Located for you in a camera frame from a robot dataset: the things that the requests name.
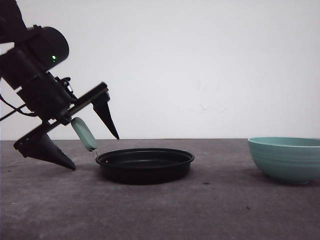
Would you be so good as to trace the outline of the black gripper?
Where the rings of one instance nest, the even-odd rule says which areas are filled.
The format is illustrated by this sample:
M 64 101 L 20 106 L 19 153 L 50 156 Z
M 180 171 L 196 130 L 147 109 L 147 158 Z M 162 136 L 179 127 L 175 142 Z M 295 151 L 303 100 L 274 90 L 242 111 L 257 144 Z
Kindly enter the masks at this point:
M 21 137 L 13 145 L 24 158 L 34 158 L 53 163 L 71 170 L 76 169 L 73 161 L 46 134 L 58 125 L 64 126 L 71 122 L 71 116 L 88 104 L 108 128 L 110 133 L 119 140 L 119 134 L 112 120 L 108 101 L 108 86 L 101 82 L 96 87 L 77 98 L 68 89 L 69 78 L 56 79 L 46 73 L 24 85 L 18 91 L 19 97 L 26 103 L 42 124 Z

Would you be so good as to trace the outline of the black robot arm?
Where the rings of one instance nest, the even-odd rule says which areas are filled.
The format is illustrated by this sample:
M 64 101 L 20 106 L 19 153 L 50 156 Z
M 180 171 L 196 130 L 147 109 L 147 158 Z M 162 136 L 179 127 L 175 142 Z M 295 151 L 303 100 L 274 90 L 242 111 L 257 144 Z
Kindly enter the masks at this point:
M 30 157 L 75 170 L 76 166 L 49 138 L 58 125 L 68 125 L 72 115 L 92 104 L 114 137 L 117 130 L 111 118 L 108 86 L 102 82 L 81 97 L 70 87 L 70 78 L 58 78 L 50 70 L 69 55 L 65 37 L 53 27 L 26 27 L 14 0 L 0 3 L 0 41 L 14 46 L 0 56 L 0 76 L 17 92 L 30 117 L 42 123 L 14 143 L 24 157 Z

